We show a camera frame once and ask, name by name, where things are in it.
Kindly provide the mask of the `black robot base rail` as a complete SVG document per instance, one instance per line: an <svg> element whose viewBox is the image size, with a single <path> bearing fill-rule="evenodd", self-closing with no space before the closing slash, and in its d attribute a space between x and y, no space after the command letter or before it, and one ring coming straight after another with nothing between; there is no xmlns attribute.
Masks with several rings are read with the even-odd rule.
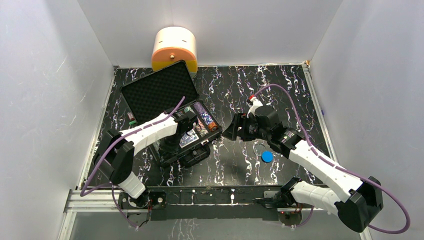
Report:
<svg viewBox="0 0 424 240"><path fill-rule="evenodd" d="M140 200L118 195L118 206L140 224L143 220L261 219L297 225L311 206L275 198L279 186L178 186L151 187Z"/></svg>

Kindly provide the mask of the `blue poker card deck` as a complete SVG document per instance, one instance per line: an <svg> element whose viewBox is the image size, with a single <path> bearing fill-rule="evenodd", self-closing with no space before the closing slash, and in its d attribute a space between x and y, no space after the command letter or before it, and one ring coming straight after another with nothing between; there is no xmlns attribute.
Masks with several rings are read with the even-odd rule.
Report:
<svg viewBox="0 0 424 240"><path fill-rule="evenodd" d="M197 141L198 139L199 137L196 133L185 133L179 142L179 146L181 148L184 148L185 146L188 146L189 144Z"/></svg>

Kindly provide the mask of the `clear acrylic dealer button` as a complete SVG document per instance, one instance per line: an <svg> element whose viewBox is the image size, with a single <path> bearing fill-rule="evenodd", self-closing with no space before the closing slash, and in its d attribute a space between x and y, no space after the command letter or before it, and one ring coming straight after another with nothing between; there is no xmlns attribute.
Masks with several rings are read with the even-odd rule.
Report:
<svg viewBox="0 0 424 240"><path fill-rule="evenodd" d="M253 152L256 156L261 157L264 152L266 152L267 149L262 143L255 143L253 145Z"/></svg>

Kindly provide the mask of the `blue round button chip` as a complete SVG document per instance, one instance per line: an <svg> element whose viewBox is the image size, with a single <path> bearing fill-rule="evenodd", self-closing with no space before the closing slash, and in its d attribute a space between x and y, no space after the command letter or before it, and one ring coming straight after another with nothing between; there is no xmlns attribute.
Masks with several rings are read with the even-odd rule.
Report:
<svg viewBox="0 0 424 240"><path fill-rule="evenodd" d="M264 163L271 163L271 162L274 160L274 155L273 155L273 153L272 153L272 152L270 152L270 151L264 151L264 152L261 154L261 160L262 160Z"/></svg>

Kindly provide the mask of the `black poker set case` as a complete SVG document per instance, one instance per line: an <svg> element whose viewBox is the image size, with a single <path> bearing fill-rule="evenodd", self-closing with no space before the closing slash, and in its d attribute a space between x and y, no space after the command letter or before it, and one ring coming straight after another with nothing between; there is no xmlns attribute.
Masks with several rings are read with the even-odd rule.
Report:
<svg viewBox="0 0 424 240"><path fill-rule="evenodd" d="M211 153L210 145L220 137L222 127L200 99L200 94L195 88L193 78L185 61L179 60L141 77L122 86L120 91L138 125L156 118L161 113L169 114L176 105L180 105L175 113L184 113L184 108L191 106L197 118L208 129L201 115L194 108L194 104L200 102L217 123L218 129L216 131L211 132L208 129L208 135L200 137L196 132L195 123L193 129L186 133L196 133L199 139L184 148L180 148L178 154L164 152L162 150L162 141L149 145L148 149L163 168L170 166L174 162L179 162L185 167L191 167L209 157Z"/></svg>

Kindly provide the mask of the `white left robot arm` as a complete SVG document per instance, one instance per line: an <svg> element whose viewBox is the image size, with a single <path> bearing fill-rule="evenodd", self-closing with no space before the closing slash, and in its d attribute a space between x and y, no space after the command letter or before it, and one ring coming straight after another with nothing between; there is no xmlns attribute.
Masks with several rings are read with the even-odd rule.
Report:
<svg viewBox="0 0 424 240"><path fill-rule="evenodd" d="M110 131L97 148L94 172L100 171L113 185L130 196L137 208L149 203L147 187L133 172L133 159L143 149L158 141L163 142L165 152L180 148L181 138L191 131L197 116L192 112L161 113L156 118L132 129Z"/></svg>

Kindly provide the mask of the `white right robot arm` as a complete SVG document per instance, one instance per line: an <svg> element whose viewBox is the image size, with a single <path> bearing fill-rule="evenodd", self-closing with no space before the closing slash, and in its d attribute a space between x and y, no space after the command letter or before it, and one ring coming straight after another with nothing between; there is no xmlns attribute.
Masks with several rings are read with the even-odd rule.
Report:
<svg viewBox="0 0 424 240"><path fill-rule="evenodd" d="M222 135L232 141L264 140L273 151L304 167L326 185L319 187L293 177L274 196L260 199L261 204L311 205L338 216L357 233L363 232L383 208L382 191L375 186L379 184L377 179L361 180L339 170L330 158L319 156L302 133L284 126L271 106L236 113Z"/></svg>

